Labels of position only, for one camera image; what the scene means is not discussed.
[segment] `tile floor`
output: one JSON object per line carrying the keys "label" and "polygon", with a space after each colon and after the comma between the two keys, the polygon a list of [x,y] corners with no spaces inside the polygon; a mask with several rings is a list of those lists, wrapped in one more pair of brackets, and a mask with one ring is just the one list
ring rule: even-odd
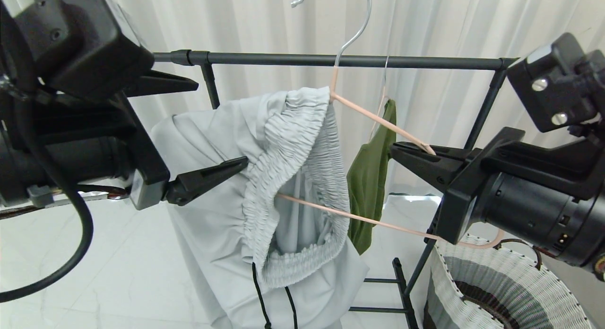
{"label": "tile floor", "polygon": [[[163,205],[136,211],[119,201],[89,203],[95,238],[82,263],[42,292],[0,305],[2,329],[209,329],[181,258]],[[387,223],[424,231],[436,209],[431,200],[390,198]],[[80,237],[77,217],[69,208],[52,208],[0,224],[0,288],[31,283],[54,271],[73,253]],[[477,227],[490,238],[495,230]],[[368,277],[394,277],[391,262],[399,257],[409,278],[424,243],[421,238],[377,226],[372,246],[363,254]],[[419,323],[426,299],[424,271],[412,299]],[[394,284],[364,284],[356,306],[398,307]],[[349,312],[346,329],[407,328],[402,314]]]}

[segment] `basket handle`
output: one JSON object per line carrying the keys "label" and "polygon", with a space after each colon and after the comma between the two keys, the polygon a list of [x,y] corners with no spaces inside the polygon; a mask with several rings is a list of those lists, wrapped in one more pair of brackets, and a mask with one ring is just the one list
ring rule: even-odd
{"label": "basket handle", "polygon": [[525,245],[531,247],[534,250],[534,252],[536,252],[536,262],[537,262],[536,269],[538,269],[538,271],[540,271],[540,269],[542,268],[542,255],[540,254],[540,251],[538,251],[538,248],[535,245],[530,245],[529,243],[522,241],[521,239],[509,238],[509,239],[502,239],[501,242],[499,242],[493,248],[499,250],[499,249],[501,249],[503,243],[522,243],[522,244],[525,244]]}

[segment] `silver screw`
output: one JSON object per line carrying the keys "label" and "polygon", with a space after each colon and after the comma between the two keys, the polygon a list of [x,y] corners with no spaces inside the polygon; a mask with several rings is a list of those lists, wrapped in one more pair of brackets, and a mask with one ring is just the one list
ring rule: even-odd
{"label": "silver screw", "polygon": [[567,114],[563,113],[563,112],[556,113],[553,115],[553,118],[551,118],[551,122],[557,126],[566,124],[567,123]]}
{"label": "silver screw", "polygon": [[542,92],[542,90],[545,90],[546,87],[548,87],[548,81],[545,78],[539,78],[536,79],[532,84],[531,84],[531,88],[533,90],[535,90],[536,92]]}

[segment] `white curtain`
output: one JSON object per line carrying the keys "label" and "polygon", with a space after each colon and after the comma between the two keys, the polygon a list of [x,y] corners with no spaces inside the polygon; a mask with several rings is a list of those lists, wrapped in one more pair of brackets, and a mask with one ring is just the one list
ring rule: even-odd
{"label": "white curtain", "polygon": [[[31,0],[5,0],[13,14]],[[115,0],[130,14],[154,52],[334,54],[359,29],[365,0]],[[603,48],[605,0],[373,0],[370,23],[346,55],[517,57],[563,32],[584,50]],[[197,92],[133,98],[147,129],[171,114],[209,109],[198,67],[158,63],[155,69],[200,83]],[[302,86],[326,86],[331,68],[215,65],[222,101]],[[492,72],[389,69],[387,95],[397,101],[398,126],[431,144],[461,147],[471,130]],[[383,69],[343,68],[337,91],[377,111]],[[342,152],[349,165],[369,137],[372,121],[342,107]],[[481,147],[504,126],[527,130],[526,142],[545,147],[569,141],[565,130],[539,133],[506,82],[478,140]],[[396,165],[395,182],[415,184]]]}

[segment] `laundry basket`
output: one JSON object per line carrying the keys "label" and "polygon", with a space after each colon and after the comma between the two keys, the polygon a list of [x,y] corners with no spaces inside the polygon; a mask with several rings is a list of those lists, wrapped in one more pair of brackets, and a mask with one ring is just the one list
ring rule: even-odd
{"label": "laundry basket", "polygon": [[[488,241],[465,236],[463,241]],[[439,242],[431,257],[426,329],[566,329],[592,326],[578,300],[542,263],[498,245]]]}

